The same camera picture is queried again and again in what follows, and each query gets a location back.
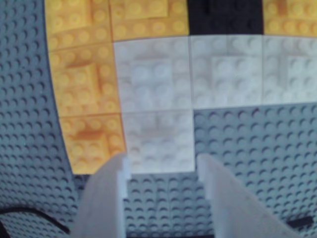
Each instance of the lego stud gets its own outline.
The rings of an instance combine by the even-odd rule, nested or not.
[[[61,0],[54,0],[54,1],[49,1],[50,6],[52,7],[52,9],[54,10],[60,10],[61,7],[63,6],[63,3]]]
[[[183,32],[186,29],[186,25],[183,21],[177,20],[173,22],[173,30],[175,32]]]
[[[102,123],[100,120],[94,119],[90,122],[90,127],[93,130],[100,130],[102,128]]]
[[[301,2],[292,4],[291,5],[291,11],[296,16],[303,15],[304,14],[303,4]]]
[[[173,12],[181,15],[186,12],[186,5],[181,2],[174,2],[171,9]]]
[[[78,26],[81,22],[81,16],[77,13],[71,14],[69,16],[69,22],[73,27]]]
[[[133,2],[128,5],[127,11],[128,14],[137,16],[142,12],[142,6],[137,2]]]
[[[279,30],[280,25],[279,25],[278,21],[270,20],[270,21],[268,21],[268,28],[270,29],[270,31],[276,32]]]
[[[166,25],[163,22],[155,22],[152,27],[156,34],[163,34],[166,31]]]
[[[84,148],[80,144],[75,144],[72,149],[72,153],[75,157],[82,156],[84,154]]]
[[[152,14],[157,14],[164,11],[164,2],[161,0],[152,0],[150,2],[149,10]]]
[[[111,119],[106,122],[106,126],[109,130],[117,130],[119,127],[119,124],[116,120]]]

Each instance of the lego brick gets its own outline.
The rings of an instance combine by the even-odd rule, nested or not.
[[[316,116],[315,104],[195,111],[195,153],[221,160],[283,221],[309,216],[317,209]]]
[[[122,120],[132,173],[195,169],[191,111],[123,114]]]
[[[96,104],[100,99],[96,64],[60,71],[53,78],[54,92],[60,107]]]
[[[55,33],[90,25],[90,7],[90,0],[47,1],[49,31]]]
[[[195,109],[262,103],[262,36],[191,36]]]
[[[125,151],[120,115],[60,119],[74,174],[93,174]]]
[[[61,136],[44,1],[0,1],[0,207],[36,208],[70,227],[78,192]],[[1,215],[12,238],[65,237],[29,214]]]
[[[50,52],[76,46],[111,42],[110,13],[107,0],[47,0],[46,2]]]
[[[261,0],[187,0],[190,35],[262,34]]]
[[[50,62],[60,117],[120,112],[111,44],[53,52],[50,53]],[[78,75],[83,76],[84,72],[86,83],[75,87],[73,82],[78,82]],[[65,75],[69,79],[69,87],[64,86],[67,83]]]
[[[263,0],[265,34],[316,36],[314,5],[314,1],[306,0]]]
[[[317,41],[264,36],[264,104],[314,102]]]
[[[188,38],[114,45],[122,112],[191,109]]]
[[[111,1],[114,41],[188,35],[186,0]]]
[[[196,173],[133,175],[124,204],[127,237],[213,234],[210,207]]]
[[[125,0],[125,19],[168,17],[168,0]]]
[[[294,19],[317,19],[317,2],[310,0],[286,0],[288,16]]]

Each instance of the yellow lego brick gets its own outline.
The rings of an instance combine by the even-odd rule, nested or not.
[[[178,17],[187,16],[187,2],[186,0],[169,0],[168,1],[168,16]]]
[[[269,18],[264,22],[266,34],[289,36],[317,36],[317,24],[313,21]]]
[[[125,19],[168,16],[167,0],[125,0]]]
[[[150,37],[149,21],[145,19],[115,23],[113,24],[112,36],[114,41]]]
[[[70,47],[111,42],[111,30],[107,26],[91,26],[60,32],[48,37],[49,51]]]
[[[263,0],[264,33],[290,36],[317,36],[315,20],[294,18],[289,13],[293,0]]]
[[[149,20],[151,27],[151,36],[178,36],[188,35],[188,17],[177,17],[177,18],[158,18]]]
[[[315,0],[286,0],[290,18],[302,20],[317,19],[317,2]]]
[[[59,89],[54,92],[60,117],[120,112],[112,44],[73,48],[52,52],[49,55],[54,90]],[[91,73],[89,80],[97,82],[99,90],[94,89],[94,92],[100,93],[99,99],[95,98],[96,102],[90,99],[88,104],[76,101],[73,95],[61,93],[60,87],[56,85],[58,78],[65,70],[71,69],[74,72],[80,70],[83,65],[94,65],[96,74]],[[73,99],[74,103],[65,103],[66,100]]]
[[[112,156],[125,152],[120,115],[60,119],[75,174],[92,174]]]
[[[90,0],[47,0],[47,28],[61,32],[91,24]]]
[[[89,6],[91,16],[91,24],[89,26],[60,32],[51,32],[50,28],[47,29],[50,52],[82,45],[112,42],[108,1],[94,0]],[[56,18],[56,16],[53,13],[48,13],[47,19],[50,18]]]
[[[160,36],[178,36],[188,35],[188,12],[186,0],[166,0],[166,1],[148,1],[148,0],[112,0],[110,2],[112,37],[114,41],[160,37]],[[150,8],[154,9],[153,4],[164,5],[164,14],[160,16],[152,14]],[[139,10],[138,18],[131,16],[128,4],[147,5]]]
[[[69,143],[68,157],[74,174],[94,174],[110,158],[104,133],[80,134]]]
[[[60,107],[96,104],[100,99],[95,63],[60,71],[53,78],[54,92]]]

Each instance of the studded surface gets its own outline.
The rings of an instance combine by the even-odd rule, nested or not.
[[[196,173],[134,175],[124,204],[128,237],[213,234],[210,207]]]
[[[282,220],[314,216],[316,122],[314,104],[195,111],[196,154],[221,160]]]
[[[34,207],[70,226],[78,193],[54,104],[43,1],[2,0],[0,22],[0,208]],[[60,237],[31,215],[0,219],[14,238]]]

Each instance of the black cable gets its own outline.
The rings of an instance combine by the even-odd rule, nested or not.
[[[26,212],[26,213],[32,213],[35,214],[41,218],[44,218],[48,222],[52,223],[54,226],[58,227],[60,230],[65,232],[66,234],[70,234],[70,230],[68,227],[62,225],[54,218],[50,217],[49,215],[45,214],[44,212],[41,212],[39,210],[36,210],[34,208],[27,208],[27,207],[11,207],[11,208],[5,208],[0,210],[0,215],[7,214],[7,213],[15,213],[15,212]]]

